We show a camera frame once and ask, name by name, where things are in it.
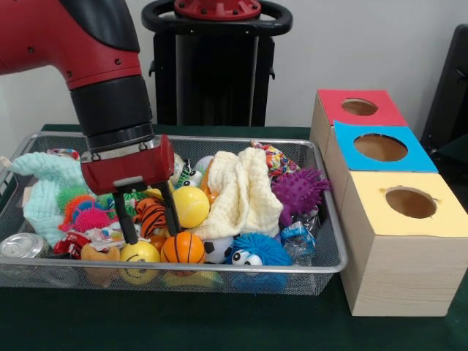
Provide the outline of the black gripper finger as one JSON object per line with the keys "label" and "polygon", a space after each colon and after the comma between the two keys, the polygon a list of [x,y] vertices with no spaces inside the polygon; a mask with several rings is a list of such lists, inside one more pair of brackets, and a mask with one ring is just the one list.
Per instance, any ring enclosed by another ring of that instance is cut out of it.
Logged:
{"label": "black gripper finger", "polygon": [[164,181],[159,184],[159,190],[165,203],[165,218],[167,228],[171,236],[177,236],[181,231],[180,222],[176,210],[176,205],[173,199],[173,192],[171,191],[170,182]]}
{"label": "black gripper finger", "polygon": [[132,217],[126,211],[124,194],[142,189],[143,178],[135,176],[119,179],[113,182],[113,186],[115,188],[115,192],[113,193],[115,211],[124,240],[127,244],[136,244],[138,242],[137,233]]}

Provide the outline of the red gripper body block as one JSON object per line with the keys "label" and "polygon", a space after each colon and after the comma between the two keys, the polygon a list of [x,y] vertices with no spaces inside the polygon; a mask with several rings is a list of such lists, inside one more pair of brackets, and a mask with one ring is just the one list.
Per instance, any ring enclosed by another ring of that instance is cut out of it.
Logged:
{"label": "red gripper body block", "polygon": [[80,166],[89,189],[96,195],[143,191],[166,183],[174,172],[175,158],[167,135],[110,151],[81,155]]}

